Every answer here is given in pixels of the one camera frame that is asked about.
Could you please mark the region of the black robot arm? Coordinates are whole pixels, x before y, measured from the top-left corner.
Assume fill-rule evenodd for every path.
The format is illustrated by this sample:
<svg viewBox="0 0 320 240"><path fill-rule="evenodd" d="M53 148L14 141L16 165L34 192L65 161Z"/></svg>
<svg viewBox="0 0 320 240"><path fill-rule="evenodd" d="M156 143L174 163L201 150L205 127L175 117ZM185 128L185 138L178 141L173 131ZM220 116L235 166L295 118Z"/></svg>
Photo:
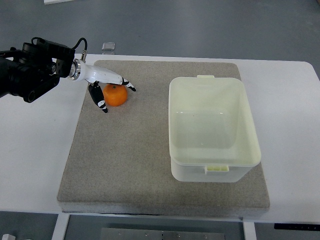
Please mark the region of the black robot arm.
<svg viewBox="0 0 320 240"><path fill-rule="evenodd" d="M84 37L74 47L33 37L21 50L11 47L1 51L0 96L18 96L32 103L55 88L60 78L73 77L77 73L75 52L81 42L86 54L88 43Z"/></svg>

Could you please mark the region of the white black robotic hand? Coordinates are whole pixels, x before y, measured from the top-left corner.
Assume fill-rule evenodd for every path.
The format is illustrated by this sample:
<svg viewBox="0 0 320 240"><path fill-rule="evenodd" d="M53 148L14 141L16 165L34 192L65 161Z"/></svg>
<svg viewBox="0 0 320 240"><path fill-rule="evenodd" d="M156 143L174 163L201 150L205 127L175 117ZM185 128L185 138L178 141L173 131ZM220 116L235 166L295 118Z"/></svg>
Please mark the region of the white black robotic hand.
<svg viewBox="0 0 320 240"><path fill-rule="evenodd" d="M88 65L83 60L76 58L73 60L71 70L67 78L72 81L87 81L89 83L88 91L93 102L104 113L107 113L108 109L106 106L103 91L99 86L99 83L126 86L133 92L136 91L136 88L132 85L132 83L120 76L119 74L107 68Z"/></svg>

